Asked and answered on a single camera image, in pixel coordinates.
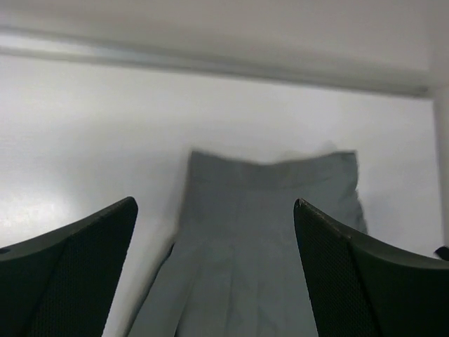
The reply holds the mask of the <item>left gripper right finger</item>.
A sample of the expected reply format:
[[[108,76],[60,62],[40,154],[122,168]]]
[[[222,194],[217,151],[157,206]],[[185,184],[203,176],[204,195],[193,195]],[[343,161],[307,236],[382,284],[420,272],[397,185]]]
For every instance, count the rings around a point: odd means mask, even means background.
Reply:
[[[303,199],[297,245],[320,336],[447,336],[448,262],[354,230]]]

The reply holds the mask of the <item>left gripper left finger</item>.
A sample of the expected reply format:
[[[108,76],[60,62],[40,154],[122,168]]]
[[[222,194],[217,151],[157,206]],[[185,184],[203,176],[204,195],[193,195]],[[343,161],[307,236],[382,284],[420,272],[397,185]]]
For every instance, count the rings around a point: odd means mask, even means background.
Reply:
[[[126,197],[1,248],[1,335],[101,336],[137,215]]]

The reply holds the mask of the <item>grey pleated skirt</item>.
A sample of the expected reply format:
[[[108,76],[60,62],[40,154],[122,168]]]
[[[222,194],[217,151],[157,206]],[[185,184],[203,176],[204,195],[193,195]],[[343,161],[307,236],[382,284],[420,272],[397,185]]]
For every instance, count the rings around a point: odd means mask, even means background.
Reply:
[[[194,151],[174,244],[131,336],[315,336],[293,209],[366,231],[354,152],[262,165]]]

